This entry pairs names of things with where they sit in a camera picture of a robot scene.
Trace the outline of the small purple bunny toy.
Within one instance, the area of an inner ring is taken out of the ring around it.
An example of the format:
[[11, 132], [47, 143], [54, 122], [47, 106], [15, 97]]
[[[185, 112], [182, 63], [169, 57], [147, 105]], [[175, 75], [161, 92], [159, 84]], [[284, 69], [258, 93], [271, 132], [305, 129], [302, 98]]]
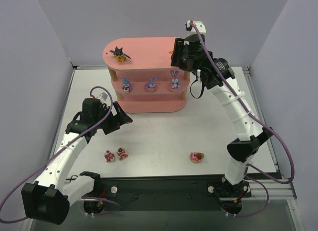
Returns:
[[125, 93], [129, 93], [132, 91], [132, 86], [131, 86], [131, 83], [130, 83], [130, 79], [129, 78], [125, 78], [123, 77], [122, 78], [122, 90], [125, 92]]

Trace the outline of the black bat creature toy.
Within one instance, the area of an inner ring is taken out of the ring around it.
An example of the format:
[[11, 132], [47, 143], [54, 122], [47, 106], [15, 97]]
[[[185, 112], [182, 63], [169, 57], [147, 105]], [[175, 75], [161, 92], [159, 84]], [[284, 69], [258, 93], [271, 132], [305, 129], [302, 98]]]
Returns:
[[118, 62], [125, 62], [126, 59], [131, 59], [130, 56], [127, 54], [123, 53], [123, 48], [118, 48], [117, 46], [115, 47], [114, 50], [109, 51], [113, 56], [116, 58]]

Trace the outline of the blue bunny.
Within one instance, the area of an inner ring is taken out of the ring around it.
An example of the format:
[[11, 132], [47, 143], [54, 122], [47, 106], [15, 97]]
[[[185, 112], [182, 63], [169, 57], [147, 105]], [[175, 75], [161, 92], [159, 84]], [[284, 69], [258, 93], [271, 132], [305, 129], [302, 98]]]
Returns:
[[171, 91], [178, 91], [181, 89], [181, 85], [179, 82], [179, 79], [177, 77], [179, 71], [170, 71], [171, 74], [171, 80], [170, 80], [170, 90]]

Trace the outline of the purple bunny donut toy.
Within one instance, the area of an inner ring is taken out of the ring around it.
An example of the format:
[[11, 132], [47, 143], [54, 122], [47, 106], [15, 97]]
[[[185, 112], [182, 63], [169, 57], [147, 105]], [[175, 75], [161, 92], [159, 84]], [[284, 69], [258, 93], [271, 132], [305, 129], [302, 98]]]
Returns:
[[157, 77], [153, 77], [145, 84], [146, 92], [155, 92], [157, 90], [157, 87], [156, 87], [157, 79], [158, 79]]

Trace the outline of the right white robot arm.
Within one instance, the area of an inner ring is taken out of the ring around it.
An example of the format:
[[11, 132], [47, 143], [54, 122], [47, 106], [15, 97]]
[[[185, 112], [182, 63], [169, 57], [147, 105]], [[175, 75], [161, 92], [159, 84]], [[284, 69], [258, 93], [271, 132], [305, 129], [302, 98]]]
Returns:
[[238, 137], [227, 145], [231, 160], [225, 180], [231, 185], [237, 185], [244, 180], [252, 157], [272, 133], [253, 120], [254, 113], [228, 61], [223, 58], [209, 60], [212, 56], [211, 51], [204, 51], [197, 35], [176, 38], [171, 66], [193, 73], [196, 81], [202, 83], [202, 88], [218, 99], [233, 123]]

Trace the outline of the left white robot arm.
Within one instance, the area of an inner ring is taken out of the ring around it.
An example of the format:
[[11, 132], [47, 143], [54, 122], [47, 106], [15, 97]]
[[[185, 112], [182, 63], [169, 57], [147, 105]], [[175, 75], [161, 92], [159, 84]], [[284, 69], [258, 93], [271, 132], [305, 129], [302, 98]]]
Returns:
[[90, 196], [100, 200], [105, 195], [101, 177], [94, 172], [82, 172], [75, 181], [65, 184], [67, 176], [82, 150], [101, 129], [110, 134], [120, 126], [132, 123], [118, 102], [107, 106], [98, 98], [86, 98], [79, 119], [66, 128], [62, 142], [52, 160], [33, 183], [25, 183], [22, 200], [27, 218], [60, 225], [77, 200]]

